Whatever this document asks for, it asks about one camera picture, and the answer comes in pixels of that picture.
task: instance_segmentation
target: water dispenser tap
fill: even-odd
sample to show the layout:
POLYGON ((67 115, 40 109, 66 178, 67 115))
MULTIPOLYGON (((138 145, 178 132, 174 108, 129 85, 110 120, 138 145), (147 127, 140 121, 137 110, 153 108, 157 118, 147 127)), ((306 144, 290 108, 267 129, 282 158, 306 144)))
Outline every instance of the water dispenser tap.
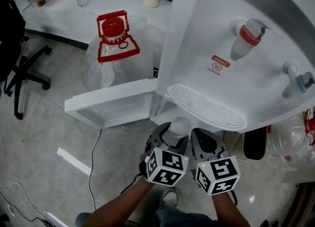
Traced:
POLYGON ((230 23, 230 28, 236 36, 230 58, 237 61, 260 43, 268 27, 257 19, 249 19, 247 22, 245 20, 234 20, 230 23))
POLYGON ((287 74, 290 79, 289 85, 286 86, 282 92, 284 98, 291 98, 303 94, 315 83, 312 73, 305 72, 303 75, 297 75, 297 69, 297 64, 293 62, 286 62, 283 65, 283 72, 287 74))

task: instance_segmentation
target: white marker cube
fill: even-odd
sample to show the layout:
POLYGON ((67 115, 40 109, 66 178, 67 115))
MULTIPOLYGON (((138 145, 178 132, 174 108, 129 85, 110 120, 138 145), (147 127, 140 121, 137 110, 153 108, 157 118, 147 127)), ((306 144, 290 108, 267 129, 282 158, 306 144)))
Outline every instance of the white marker cube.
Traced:
POLYGON ((188 161, 187 156, 156 147, 145 159, 148 181, 173 187, 185 175, 188 161))
POLYGON ((196 181, 209 195, 220 194, 234 189, 241 176, 235 156, 197 165, 196 181))

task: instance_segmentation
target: blue jeans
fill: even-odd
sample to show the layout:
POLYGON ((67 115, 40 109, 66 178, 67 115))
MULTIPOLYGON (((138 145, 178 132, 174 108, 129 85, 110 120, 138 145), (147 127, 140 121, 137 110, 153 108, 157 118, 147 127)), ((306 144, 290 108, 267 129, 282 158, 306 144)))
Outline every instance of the blue jeans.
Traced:
MULTIPOLYGON (((81 213, 75 220, 77 227, 82 227, 91 213, 81 213)), ((153 223, 157 227, 219 227, 217 221, 213 221, 203 214, 184 213, 178 209, 159 209, 153 215, 153 223)))

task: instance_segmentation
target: office chair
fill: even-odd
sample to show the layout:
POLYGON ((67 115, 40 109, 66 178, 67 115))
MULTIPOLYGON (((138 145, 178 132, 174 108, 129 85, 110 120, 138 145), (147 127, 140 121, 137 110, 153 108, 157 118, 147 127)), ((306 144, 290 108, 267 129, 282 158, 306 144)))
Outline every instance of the office chair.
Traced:
POLYGON ((25 33, 25 21, 20 14, 14 0, 2 0, 3 11, 0 15, 0 23, 3 25, 0 29, 0 82, 5 81, 4 94, 11 96, 11 89, 15 86, 14 91, 14 115, 17 119, 23 119, 23 114, 18 112, 20 90, 23 80, 30 80, 42 84, 43 90, 50 88, 50 83, 42 78, 31 75, 28 73, 30 67, 39 58, 40 55, 45 53, 49 55, 51 48, 44 46, 37 53, 35 53, 30 59, 25 56, 21 56, 19 65, 16 66, 21 54, 21 43, 28 41, 28 37, 24 36, 25 33), (11 82, 6 87, 6 80, 10 72, 14 71, 15 75, 11 82))

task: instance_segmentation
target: human arm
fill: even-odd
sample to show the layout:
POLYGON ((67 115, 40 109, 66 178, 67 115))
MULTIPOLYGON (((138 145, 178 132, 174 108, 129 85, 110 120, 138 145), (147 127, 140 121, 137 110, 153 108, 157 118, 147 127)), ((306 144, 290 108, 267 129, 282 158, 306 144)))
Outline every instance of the human arm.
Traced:
POLYGON ((97 209, 83 227, 121 227, 154 186, 143 177, 117 198, 97 209))
POLYGON ((212 196, 220 227, 251 227, 236 208, 228 193, 212 196))

